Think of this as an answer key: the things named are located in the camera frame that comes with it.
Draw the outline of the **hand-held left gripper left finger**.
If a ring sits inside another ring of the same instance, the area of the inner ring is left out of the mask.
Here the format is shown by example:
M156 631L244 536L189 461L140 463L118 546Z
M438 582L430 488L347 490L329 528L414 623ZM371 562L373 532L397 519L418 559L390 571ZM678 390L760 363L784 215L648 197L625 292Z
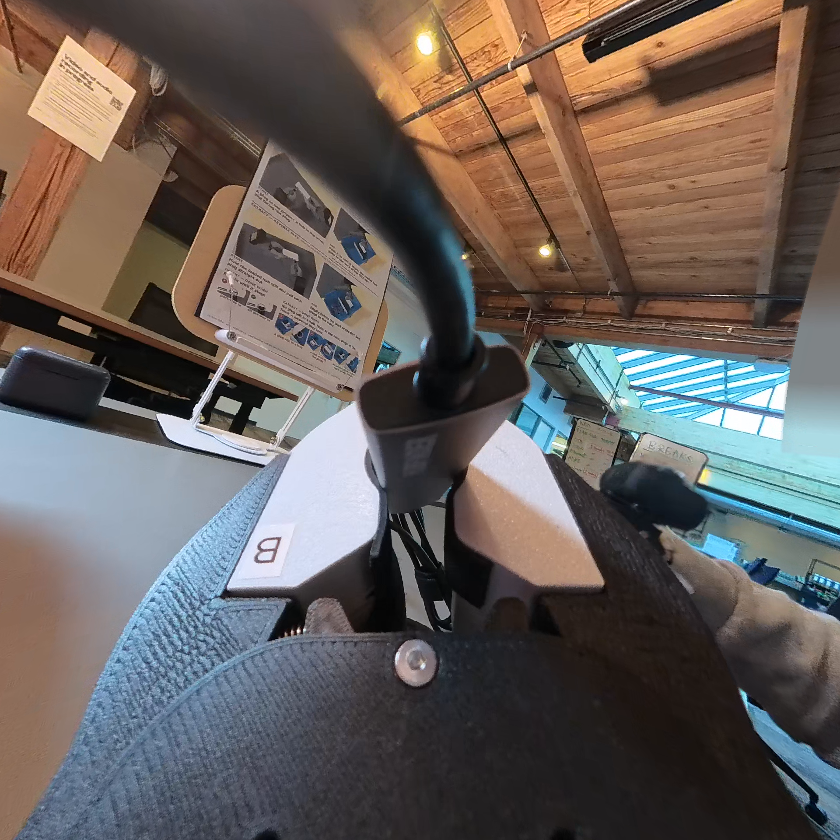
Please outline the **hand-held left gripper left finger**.
M355 630L392 630L394 557L369 460L356 403L278 458L278 479L226 594L287 598L303 613L328 597Z

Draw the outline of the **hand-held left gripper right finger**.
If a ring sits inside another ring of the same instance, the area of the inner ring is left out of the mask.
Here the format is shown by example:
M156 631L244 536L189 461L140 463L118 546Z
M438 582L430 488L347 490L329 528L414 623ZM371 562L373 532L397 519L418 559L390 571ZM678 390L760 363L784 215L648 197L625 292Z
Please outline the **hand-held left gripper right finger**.
M505 421L448 494L454 607L601 592L604 579L546 455Z

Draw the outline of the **person's right forearm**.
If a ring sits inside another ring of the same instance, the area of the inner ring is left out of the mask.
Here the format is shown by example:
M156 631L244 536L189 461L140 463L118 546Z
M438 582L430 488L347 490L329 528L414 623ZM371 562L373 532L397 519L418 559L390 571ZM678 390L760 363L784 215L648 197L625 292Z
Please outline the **person's right forearm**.
M839 768L839 622L753 582L661 527L665 560L738 686L793 740Z

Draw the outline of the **large handwritten whiteboard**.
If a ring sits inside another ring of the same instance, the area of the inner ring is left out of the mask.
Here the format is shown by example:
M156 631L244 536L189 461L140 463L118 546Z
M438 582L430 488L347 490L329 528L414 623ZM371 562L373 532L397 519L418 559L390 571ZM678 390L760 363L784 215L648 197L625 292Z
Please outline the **large handwritten whiteboard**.
M695 486L707 467L708 455L652 433L640 435L630 463L674 470L690 486Z

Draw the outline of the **small handwritten whiteboard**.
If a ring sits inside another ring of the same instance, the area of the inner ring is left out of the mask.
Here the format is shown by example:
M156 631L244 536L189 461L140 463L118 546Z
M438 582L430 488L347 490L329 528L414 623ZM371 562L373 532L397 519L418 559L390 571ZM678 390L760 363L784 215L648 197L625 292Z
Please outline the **small handwritten whiteboard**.
M618 430L576 417L563 460L589 487L598 491L602 476L613 467L620 443Z

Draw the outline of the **glass skylight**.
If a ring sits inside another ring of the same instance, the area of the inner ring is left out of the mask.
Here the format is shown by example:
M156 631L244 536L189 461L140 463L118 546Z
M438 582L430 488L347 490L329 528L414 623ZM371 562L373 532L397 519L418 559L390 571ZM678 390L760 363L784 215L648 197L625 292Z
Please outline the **glass skylight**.
M612 348L642 409L781 441L789 365Z

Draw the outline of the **white poster stand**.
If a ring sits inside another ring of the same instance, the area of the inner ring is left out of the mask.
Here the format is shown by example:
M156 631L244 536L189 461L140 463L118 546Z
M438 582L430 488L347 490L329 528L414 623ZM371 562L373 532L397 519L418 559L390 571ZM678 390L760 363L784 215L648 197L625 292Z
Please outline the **white poster stand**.
M224 373L237 355L244 355L252 361L258 361L278 371L292 375L291 367L270 348L252 339L247 339L239 332L219 329L215 332L215 339L225 347L227 352L217 367L209 385L201 394L189 419L161 414L156 415L156 421L164 436L171 442L210 455L232 457L258 466L266 466L274 457L286 455L288 450L283 448L282 442L298 419L303 407L309 402L316 388L309 383L305 392L297 399L288 419L280 431L265 444L242 434L223 431L201 423L202 410L208 406L210 397L216 386L221 382Z

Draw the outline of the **instruction poster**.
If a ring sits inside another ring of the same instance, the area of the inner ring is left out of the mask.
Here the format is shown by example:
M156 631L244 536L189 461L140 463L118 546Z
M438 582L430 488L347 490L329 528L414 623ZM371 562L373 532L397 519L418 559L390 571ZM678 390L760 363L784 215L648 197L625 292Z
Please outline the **instruction poster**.
M288 375L354 392L378 353L393 259L372 223L269 140L196 315Z

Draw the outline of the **black-legged wooden desk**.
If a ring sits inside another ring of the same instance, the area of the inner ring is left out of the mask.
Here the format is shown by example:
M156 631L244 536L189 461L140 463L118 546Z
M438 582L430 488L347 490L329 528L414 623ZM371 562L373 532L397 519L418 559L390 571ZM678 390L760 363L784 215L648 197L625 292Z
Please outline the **black-legged wooden desk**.
M71 344L100 361L137 364L166 384L183 385L175 393L195 404L218 367L213 354L171 341L132 322L100 310L89 311L58 294L35 287L2 270L2 322L39 336Z

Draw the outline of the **wooden backing board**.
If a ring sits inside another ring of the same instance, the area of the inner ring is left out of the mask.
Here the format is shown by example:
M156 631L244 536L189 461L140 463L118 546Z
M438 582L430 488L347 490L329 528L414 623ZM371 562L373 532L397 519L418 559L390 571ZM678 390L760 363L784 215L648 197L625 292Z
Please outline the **wooden backing board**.
M317 381L312 374L305 372L297 362L287 367L263 354L249 351L240 343L229 346L225 338L218 339L215 336L216 328L213 324L202 320L196 314L201 308L203 294L214 278L217 262L227 243L246 192L247 188L243 185L226 185L213 196L171 293L176 317L190 333L214 343L220 353L231 350L237 357L253 365L258 364L265 369L275 371L278 375L285 375L295 382L312 386L316 391L334 396L342 402L354 401L356 393L353 389L331 388Z

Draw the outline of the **grey charger box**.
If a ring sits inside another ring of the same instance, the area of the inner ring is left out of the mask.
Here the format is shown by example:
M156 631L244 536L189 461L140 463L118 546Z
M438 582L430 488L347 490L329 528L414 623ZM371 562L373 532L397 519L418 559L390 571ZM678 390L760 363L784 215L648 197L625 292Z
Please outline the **grey charger box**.
M110 381L101 366L24 346L4 368L1 403L85 423L98 410Z

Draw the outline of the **white paper notice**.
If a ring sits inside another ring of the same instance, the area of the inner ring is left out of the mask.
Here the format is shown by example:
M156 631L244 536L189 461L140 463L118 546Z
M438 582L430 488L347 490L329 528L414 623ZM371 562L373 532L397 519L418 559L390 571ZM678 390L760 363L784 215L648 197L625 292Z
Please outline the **white paper notice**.
M127 81L67 36L27 115L101 162L135 93Z

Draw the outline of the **wooden post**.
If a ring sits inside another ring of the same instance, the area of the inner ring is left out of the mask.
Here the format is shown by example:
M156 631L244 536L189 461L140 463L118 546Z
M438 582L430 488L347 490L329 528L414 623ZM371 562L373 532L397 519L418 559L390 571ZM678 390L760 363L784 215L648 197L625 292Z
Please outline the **wooden post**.
M112 144L128 149L149 99L148 73L139 54L90 28L81 46L134 90L123 107ZM58 226L94 157L43 124L2 211L2 268L34 280Z

